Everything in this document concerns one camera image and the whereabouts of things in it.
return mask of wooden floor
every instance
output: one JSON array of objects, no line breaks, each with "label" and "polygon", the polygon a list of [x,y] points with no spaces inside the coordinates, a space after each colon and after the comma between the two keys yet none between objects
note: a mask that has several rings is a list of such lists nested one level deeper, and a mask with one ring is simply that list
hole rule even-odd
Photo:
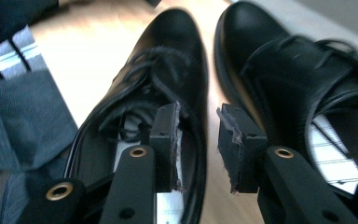
[{"label": "wooden floor", "polygon": [[36,43],[80,125],[103,98],[135,42],[161,11],[183,7],[197,24],[208,54],[210,73],[208,180],[201,223],[263,223],[254,194],[229,192],[229,180],[217,149],[218,117],[226,101],[215,77],[213,34],[223,0],[163,0],[152,8],[143,0],[73,3],[32,25]]}]

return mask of screw hole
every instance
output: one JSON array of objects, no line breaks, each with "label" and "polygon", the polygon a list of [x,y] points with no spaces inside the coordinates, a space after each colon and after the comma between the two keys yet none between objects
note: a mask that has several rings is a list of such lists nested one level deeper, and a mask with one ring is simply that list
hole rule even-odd
[{"label": "screw hole", "polygon": [[58,201],[71,194],[73,190],[74,186],[71,183],[62,182],[49,189],[46,198],[50,201]]},{"label": "screw hole", "polygon": [[130,151],[132,157],[143,157],[146,154],[146,150],[141,147],[134,148]]},{"label": "screw hole", "polygon": [[339,222],[339,217],[334,214],[333,212],[330,212],[330,211],[327,211],[327,210],[323,210],[322,211],[322,215],[324,215],[324,217],[326,219],[328,219],[329,221],[332,221],[332,222]]},{"label": "screw hole", "polygon": [[291,151],[289,151],[287,149],[281,149],[281,148],[276,149],[275,154],[277,154],[278,156],[280,156],[282,158],[286,158],[286,159],[290,159],[295,156],[295,154],[293,154]]},{"label": "screw hole", "polygon": [[55,190],[53,190],[53,195],[54,196],[60,196],[63,195],[66,191],[68,190],[68,188],[65,187],[59,187]]},{"label": "screw hole", "polygon": [[133,210],[132,208],[124,208],[123,210],[121,210],[119,216],[122,219],[130,219],[135,216],[135,210]]}]

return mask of shoe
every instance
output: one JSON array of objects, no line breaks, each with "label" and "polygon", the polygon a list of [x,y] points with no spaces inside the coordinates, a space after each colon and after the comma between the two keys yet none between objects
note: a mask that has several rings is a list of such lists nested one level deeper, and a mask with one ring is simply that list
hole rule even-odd
[{"label": "shoe", "polygon": [[[156,188],[182,191],[181,210],[171,211],[179,216],[174,222],[199,222],[206,180],[207,92],[207,61],[197,25],[182,9],[162,12],[145,29],[108,93],[80,127],[65,177],[88,187],[111,175],[120,148],[151,146],[154,125],[169,121],[157,118],[159,109],[173,106],[177,117],[171,121],[177,134],[175,149],[168,148],[176,161],[173,184],[160,188],[164,176],[158,172],[164,171],[157,170]],[[161,162],[168,161],[157,158],[156,166]]]},{"label": "shoe", "polygon": [[354,193],[358,184],[354,47],[291,35],[261,7],[238,2],[217,24],[214,59],[225,95],[251,114],[271,145],[297,150],[328,183],[345,195]]}]

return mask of floor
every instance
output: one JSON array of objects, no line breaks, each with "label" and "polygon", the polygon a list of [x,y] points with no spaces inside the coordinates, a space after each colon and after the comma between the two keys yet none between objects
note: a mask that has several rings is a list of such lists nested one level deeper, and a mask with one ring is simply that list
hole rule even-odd
[{"label": "floor", "polygon": [[[346,39],[358,47],[358,1],[258,0],[288,30],[314,39]],[[217,150],[217,107],[226,102],[215,76],[213,34],[224,0],[163,0],[152,8],[143,0],[74,2],[31,26],[36,43],[65,102],[80,125],[103,98],[144,28],[170,7],[188,10],[209,60],[208,181],[201,223],[263,223],[254,194],[231,194]]]}]

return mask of metal grommet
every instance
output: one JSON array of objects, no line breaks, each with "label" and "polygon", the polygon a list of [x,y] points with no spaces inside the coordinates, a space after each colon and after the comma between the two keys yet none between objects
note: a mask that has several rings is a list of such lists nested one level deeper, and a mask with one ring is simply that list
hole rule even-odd
[{"label": "metal grommet", "polygon": [[50,201],[58,201],[71,194],[73,190],[74,186],[72,183],[62,182],[49,189],[46,193],[46,198]]},{"label": "metal grommet", "polygon": [[278,148],[275,150],[275,154],[277,154],[279,157],[291,159],[295,156],[291,151],[287,149]]},{"label": "metal grommet", "polygon": [[142,147],[136,147],[130,151],[130,155],[132,157],[143,157],[144,155],[146,155],[146,152],[146,149]]}]

